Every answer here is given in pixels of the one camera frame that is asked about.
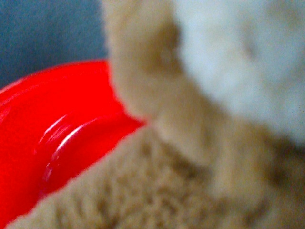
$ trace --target teddy bear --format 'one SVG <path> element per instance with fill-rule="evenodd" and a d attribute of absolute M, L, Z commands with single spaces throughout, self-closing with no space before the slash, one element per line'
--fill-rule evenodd
<path fill-rule="evenodd" d="M 7 229 L 305 228 L 301 1 L 103 0 L 147 125 Z"/>

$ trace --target stuffed animal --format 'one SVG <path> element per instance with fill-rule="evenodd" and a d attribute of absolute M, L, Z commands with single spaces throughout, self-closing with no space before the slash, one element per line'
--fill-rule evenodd
<path fill-rule="evenodd" d="M 8 229 L 305 228 L 302 1 L 103 0 L 147 126 Z"/>

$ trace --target teddy bear head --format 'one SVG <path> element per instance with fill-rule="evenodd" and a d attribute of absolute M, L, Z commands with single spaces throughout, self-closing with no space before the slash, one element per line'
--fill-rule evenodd
<path fill-rule="evenodd" d="M 264 226 L 305 225 L 305 7 L 102 1 L 127 112 Z"/>

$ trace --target white fur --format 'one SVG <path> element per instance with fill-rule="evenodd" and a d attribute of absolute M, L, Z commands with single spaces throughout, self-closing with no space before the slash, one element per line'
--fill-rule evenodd
<path fill-rule="evenodd" d="M 305 3 L 173 0 L 180 57 L 234 115 L 305 143 Z"/>

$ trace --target red plastic object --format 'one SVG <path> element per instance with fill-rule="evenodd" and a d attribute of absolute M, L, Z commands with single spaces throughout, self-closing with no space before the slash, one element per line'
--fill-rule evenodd
<path fill-rule="evenodd" d="M 107 62 L 48 69 L 0 91 L 0 228 L 142 123 L 125 115 Z"/>

